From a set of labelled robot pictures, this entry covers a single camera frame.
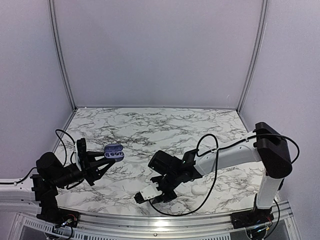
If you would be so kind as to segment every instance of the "vertical metal post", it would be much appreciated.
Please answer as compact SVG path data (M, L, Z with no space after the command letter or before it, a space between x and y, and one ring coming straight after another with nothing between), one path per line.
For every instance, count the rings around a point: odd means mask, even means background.
M254 44L254 48L253 48L251 62L250 62L248 72L246 74L242 93L241 93L241 96L240 96L240 99L239 99L239 102L238 102L238 105L236 108L236 111L238 112L238 114L241 112L241 110L244 106L244 103L246 101L248 91L249 91L249 88L250 88L250 85L251 85L251 82L252 82L252 79L253 79L253 76L255 73L257 59L258 59L258 55L260 52L260 48L262 45L264 32L265 32L268 5L269 5L269 0L262 0L260 20L259 20L259 25L258 25L258 31L257 31L256 38L255 38L255 44Z
M64 57L61 49L54 0L48 0L48 6L49 6L49 16L50 16L52 33L53 33L54 46L55 46L56 55L58 58L58 63L61 71L64 89L65 89L69 104L71 106L71 109L75 111L77 109L77 106L75 104L75 100L71 91L70 82L69 82L69 78L66 70L66 65L65 65L65 61L64 61Z

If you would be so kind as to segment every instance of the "marble tabletop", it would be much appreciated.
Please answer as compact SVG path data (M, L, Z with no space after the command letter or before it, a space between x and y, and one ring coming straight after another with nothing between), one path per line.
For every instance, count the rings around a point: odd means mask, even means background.
M148 202L136 204L134 195L151 183L156 172L147 167L158 150L181 158L196 148L198 140L207 133L215 134L225 143L246 134L245 127L234 110L189 108L82 108L78 109L67 132L75 139L86 139L88 151L103 151L105 145L120 143L125 158L114 164L94 186L84 181L79 186L60 189L59 206L97 213L135 216L159 216ZM73 146L64 135L70 156ZM214 146L206 138L201 144ZM60 144L55 152L64 162L65 152ZM264 167L261 162L245 163L218 170L215 187L205 205L194 214L221 213L252 208L259 190ZM179 185L177 198L155 206L170 214L187 213L197 208L206 195L192 193L192 186L209 189L214 174Z

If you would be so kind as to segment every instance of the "white marble surface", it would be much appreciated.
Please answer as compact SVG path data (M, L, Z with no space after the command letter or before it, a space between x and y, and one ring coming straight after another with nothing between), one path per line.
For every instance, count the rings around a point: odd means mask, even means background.
M90 187L86 182L71 190L60 190L57 196L62 207L90 212L158 216L149 203L136 204L134 195L150 184L158 174L147 167L157 150L178 158L196 148L201 136L213 133L220 143L239 138L246 133L239 116L233 110L186 108L87 108L79 109L67 132L75 140L86 138L87 149L102 151L106 144L121 143L125 158L116 163ZM70 155L72 144L63 137ZM206 138L203 146L213 146ZM63 162L64 149L55 152ZM218 178L206 204L195 214L221 213L253 206L263 174L263 165L245 163L218 170ZM213 174L176 188L177 199L158 203L156 207L170 214L186 213L197 208L206 195L195 195L193 185L210 188Z

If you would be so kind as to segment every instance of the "marble table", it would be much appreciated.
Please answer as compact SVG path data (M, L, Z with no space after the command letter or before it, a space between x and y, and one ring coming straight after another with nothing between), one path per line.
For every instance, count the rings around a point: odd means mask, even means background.
M124 146L125 158L116 163L90 187L86 181L71 189L59 190L59 206L97 213L135 216L159 216L148 202L136 204L134 195L151 183L158 174L147 167L158 150L178 158L194 149L201 136L213 133L220 143L246 134L245 127L234 110L187 108L84 108L79 109L67 132L75 139L85 138L87 149L102 151L110 143ZM65 135L68 155L72 143ZM203 147L214 146L206 138ZM64 162L60 144L55 152ZM245 163L218 170L215 187L206 204L194 214L221 213L252 208L259 190L264 167L261 162ZM209 189L214 174L181 184L177 199L155 206L170 214L186 213L197 208L206 195L195 195L192 186Z

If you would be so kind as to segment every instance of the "white round object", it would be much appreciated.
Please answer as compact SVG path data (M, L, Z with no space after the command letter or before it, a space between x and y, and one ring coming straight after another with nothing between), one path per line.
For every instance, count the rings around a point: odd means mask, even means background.
M194 195L204 195L208 191L208 188L204 185L193 185L191 188L191 192Z

